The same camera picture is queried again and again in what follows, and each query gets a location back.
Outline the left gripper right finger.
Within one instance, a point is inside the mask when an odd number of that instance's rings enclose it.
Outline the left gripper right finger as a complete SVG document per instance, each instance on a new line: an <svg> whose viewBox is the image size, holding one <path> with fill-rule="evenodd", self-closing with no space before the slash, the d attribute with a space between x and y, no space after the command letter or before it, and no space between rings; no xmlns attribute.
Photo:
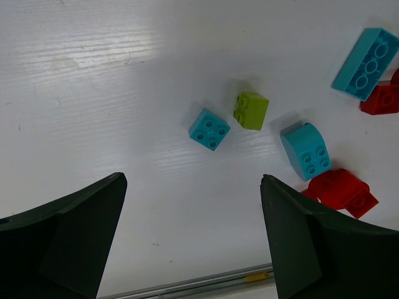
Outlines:
<svg viewBox="0 0 399 299"><path fill-rule="evenodd" d="M260 192L279 298L398 298L398 231L325 207L268 174Z"/></svg>

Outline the small green lego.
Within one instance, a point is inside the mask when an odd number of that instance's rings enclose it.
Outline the small green lego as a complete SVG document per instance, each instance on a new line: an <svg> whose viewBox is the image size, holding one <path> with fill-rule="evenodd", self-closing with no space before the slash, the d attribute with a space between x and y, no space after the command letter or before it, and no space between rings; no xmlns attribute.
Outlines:
<svg viewBox="0 0 399 299"><path fill-rule="evenodd" d="M256 92L241 92L233 112L234 119L246 130L261 131L269 99Z"/></svg>

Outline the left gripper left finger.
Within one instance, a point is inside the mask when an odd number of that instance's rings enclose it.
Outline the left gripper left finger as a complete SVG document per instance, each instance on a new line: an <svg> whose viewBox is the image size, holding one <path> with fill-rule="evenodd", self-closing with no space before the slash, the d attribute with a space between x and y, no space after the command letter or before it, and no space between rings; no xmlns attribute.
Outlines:
<svg viewBox="0 0 399 299"><path fill-rule="evenodd" d="M113 173L1 219L1 298L95 298L127 179Z"/></svg>

